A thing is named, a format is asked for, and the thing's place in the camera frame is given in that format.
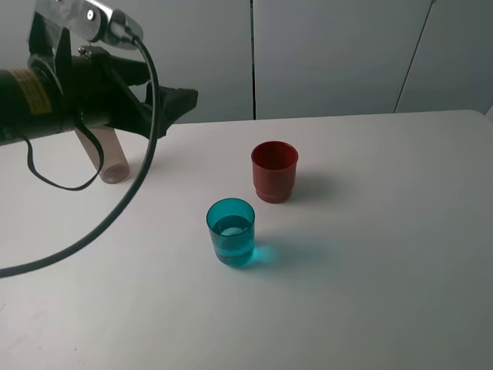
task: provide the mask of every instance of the wire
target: wire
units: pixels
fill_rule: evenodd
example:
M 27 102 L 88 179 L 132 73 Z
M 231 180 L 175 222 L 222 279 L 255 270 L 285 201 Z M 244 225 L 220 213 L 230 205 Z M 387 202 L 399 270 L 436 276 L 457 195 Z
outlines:
M 48 267 L 52 264 L 56 264 L 66 258 L 72 256 L 73 254 L 79 252 L 84 247 L 87 247 L 90 243 L 96 240 L 102 233 L 104 233 L 108 227 L 118 218 L 120 214 L 126 209 L 129 203 L 132 201 L 134 196 L 139 191 L 144 180 L 146 179 L 147 173 L 151 163 L 153 162 L 154 153 L 156 152 L 157 140 L 159 137 L 159 123 L 160 123 L 160 96 L 159 96 L 159 80 L 157 76 L 156 67 L 154 66 L 153 58 L 149 54 L 146 46 L 136 36 L 129 38 L 132 44 L 141 52 L 144 61 L 146 62 L 149 72 L 151 75 L 151 85 L 153 88 L 153 117 L 151 122 L 151 133 L 149 136 L 149 145 L 147 147 L 146 156 L 144 158 L 142 167 L 140 168 L 137 178 L 130 186 L 129 190 L 125 196 L 120 200 L 116 207 L 111 211 L 111 213 L 106 216 L 106 218 L 98 225 L 94 230 L 85 235 L 81 240 L 77 241 L 70 247 L 67 247 L 63 251 L 55 253 L 49 257 L 43 258 L 38 261 L 33 261 L 28 264 L 21 264 L 19 266 L 7 267 L 0 269 L 0 278 L 8 278 L 11 276 L 16 276 L 20 274 L 26 274 L 28 272 L 36 271 L 44 267 Z
M 42 182 L 47 183 L 52 187 L 56 187 L 58 189 L 68 190 L 68 191 L 81 191 L 90 187 L 101 173 L 102 167 L 104 166 L 104 162 L 105 162 L 105 153 L 104 150 L 102 149 L 101 143 L 94 136 L 94 134 L 86 126 L 84 126 L 81 112 L 77 112 L 75 115 L 75 127 L 80 131 L 82 135 L 84 135 L 91 142 L 91 144 L 96 148 L 96 151 L 98 152 L 99 155 L 99 166 L 98 166 L 98 170 L 96 171 L 96 175 L 94 175 L 87 183 L 81 185 L 80 187 L 63 187 L 62 185 L 58 185 L 57 183 L 54 183 L 53 181 L 48 180 L 46 177 L 41 175 L 36 169 L 36 166 L 34 164 L 34 151 L 32 149 L 32 144 L 26 136 L 21 135 L 25 143 L 28 145 L 28 168 L 31 171 L 31 173 L 34 176 L 38 177 Z

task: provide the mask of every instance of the clear plastic tube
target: clear plastic tube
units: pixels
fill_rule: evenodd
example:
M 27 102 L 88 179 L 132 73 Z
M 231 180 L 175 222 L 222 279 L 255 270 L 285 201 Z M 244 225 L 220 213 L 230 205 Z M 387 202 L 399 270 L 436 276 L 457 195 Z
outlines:
M 101 143 L 105 154 L 104 166 L 100 173 L 101 179 L 105 183 L 111 184 L 127 180 L 130 177 L 130 166 L 115 130 L 107 126 L 90 127 L 89 129 Z M 97 169 L 99 167 L 99 155 L 96 148 L 80 131 L 76 129 L 75 133 Z

